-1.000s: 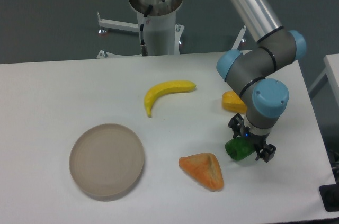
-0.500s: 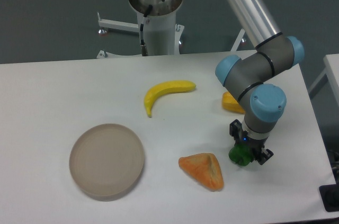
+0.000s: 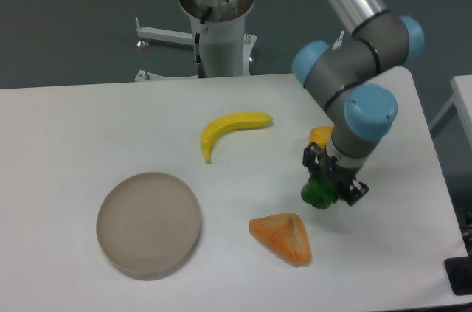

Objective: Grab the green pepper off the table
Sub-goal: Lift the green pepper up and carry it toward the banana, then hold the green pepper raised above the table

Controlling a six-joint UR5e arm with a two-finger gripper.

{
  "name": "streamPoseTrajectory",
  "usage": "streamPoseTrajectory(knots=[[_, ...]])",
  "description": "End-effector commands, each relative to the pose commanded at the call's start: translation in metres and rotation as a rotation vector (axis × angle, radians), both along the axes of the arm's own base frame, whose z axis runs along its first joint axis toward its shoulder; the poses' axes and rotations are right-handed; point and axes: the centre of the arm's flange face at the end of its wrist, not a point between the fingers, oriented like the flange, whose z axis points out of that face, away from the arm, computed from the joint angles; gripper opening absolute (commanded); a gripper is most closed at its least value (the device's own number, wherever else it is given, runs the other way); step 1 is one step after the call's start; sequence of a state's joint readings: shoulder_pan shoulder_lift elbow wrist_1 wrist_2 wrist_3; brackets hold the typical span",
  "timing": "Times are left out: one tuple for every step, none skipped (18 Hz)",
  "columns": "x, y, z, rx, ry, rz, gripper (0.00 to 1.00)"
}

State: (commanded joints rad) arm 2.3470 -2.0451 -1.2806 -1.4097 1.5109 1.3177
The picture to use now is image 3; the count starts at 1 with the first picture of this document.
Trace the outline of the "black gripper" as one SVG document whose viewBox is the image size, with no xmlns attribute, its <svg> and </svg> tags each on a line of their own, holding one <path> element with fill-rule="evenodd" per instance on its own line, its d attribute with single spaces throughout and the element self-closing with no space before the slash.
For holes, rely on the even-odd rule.
<svg viewBox="0 0 472 312">
<path fill-rule="evenodd" d="M 363 158 L 352 158 L 339 152 L 329 141 L 324 150 L 317 144 L 309 144 L 303 152 L 302 164 L 308 169 L 310 177 L 326 176 L 341 194 L 341 199 L 352 206 L 369 192 L 369 186 L 356 176 L 364 165 Z"/>
</svg>

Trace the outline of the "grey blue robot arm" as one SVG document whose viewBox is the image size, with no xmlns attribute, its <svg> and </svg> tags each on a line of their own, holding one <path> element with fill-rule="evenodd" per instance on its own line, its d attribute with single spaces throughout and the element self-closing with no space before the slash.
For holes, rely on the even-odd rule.
<svg viewBox="0 0 472 312">
<path fill-rule="evenodd" d="M 369 190 L 357 179 L 398 112 L 393 94 L 371 79 L 417 57 L 425 43 L 420 24 L 393 15 L 382 0 L 328 0 L 351 39 L 313 41 L 296 54 L 292 71 L 333 123 L 326 139 L 312 139 L 303 165 L 310 178 L 302 199 L 319 209 L 354 204 Z M 190 43 L 199 78 L 249 71 L 245 17 L 254 0 L 179 0 L 191 21 Z"/>
</svg>

